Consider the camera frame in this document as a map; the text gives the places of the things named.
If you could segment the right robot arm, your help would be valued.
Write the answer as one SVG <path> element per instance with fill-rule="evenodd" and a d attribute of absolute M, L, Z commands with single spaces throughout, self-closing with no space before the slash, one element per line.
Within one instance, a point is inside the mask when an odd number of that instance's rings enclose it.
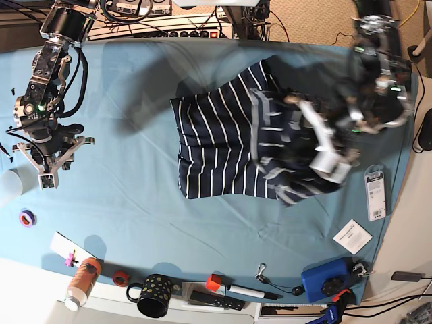
<path fill-rule="evenodd" d="M 16 145 L 38 172 L 43 187 L 52 188 L 59 169 L 69 169 L 74 153 L 90 143 L 81 124 L 60 124 L 81 107 L 88 82 L 88 62 L 82 45 L 96 18 L 97 1 L 56 1 L 43 22 L 40 33 L 46 39 L 32 62 L 32 76 L 24 95 L 13 108 L 15 127 L 6 133 L 19 138 Z M 76 77 L 70 70 L 72 57 L 83 69 L 77 103 L 65 110 L 65 96 Z"/>

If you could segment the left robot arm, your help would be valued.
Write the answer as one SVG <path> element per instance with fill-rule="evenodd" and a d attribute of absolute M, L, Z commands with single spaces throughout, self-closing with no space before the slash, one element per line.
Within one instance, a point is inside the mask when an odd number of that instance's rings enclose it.
<path fill-rule="evenodd" d="M 334 158 L 352 163 L 367 142 L 404 125 L 413 114 L 411 66 L 402 58 L 399 21 L 389 1 L 355 1 L 354 44 L 335 60 L 304 67 L 280 65 L 283 103 L 299 110 L 308 103 L 318 125 L 303 117 L 293 138 L 281 139 L 283 161 Z"/>

